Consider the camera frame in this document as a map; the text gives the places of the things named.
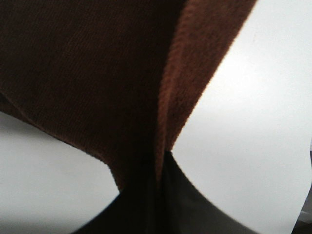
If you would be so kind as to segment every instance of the white surface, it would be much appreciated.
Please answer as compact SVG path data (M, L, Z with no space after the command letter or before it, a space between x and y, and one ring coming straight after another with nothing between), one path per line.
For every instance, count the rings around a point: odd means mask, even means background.
M173 150L261 234L290 234L311 184L311 12L310 0L260 0ZM0 233L70 233L116 195L103 163L0 114Z

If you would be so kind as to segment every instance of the corduroy texture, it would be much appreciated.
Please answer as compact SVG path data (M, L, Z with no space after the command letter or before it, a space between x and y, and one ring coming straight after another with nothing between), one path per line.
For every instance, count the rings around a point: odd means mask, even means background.
M0 110L107 163L119 189L146 155L160 178L254 2L3 0Z

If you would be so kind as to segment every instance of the brown cloth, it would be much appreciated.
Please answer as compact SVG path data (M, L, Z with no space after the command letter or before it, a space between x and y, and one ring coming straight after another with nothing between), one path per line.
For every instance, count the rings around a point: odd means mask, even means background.
M255 0L2 0L0 110L157 181Z

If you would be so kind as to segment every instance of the white background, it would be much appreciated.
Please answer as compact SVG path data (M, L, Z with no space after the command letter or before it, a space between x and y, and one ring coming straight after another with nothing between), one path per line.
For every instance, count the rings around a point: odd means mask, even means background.
M260 0L173 150L260 234L290 234L311 184L311 12L311 0ZM1 234L68 234L116 195L106 165L0 113Z

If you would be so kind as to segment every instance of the brown fabric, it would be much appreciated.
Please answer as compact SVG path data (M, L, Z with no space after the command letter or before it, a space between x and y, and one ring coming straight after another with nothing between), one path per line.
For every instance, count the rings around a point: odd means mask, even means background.
M170 150L255 0L3 0L0 110L108 164Z

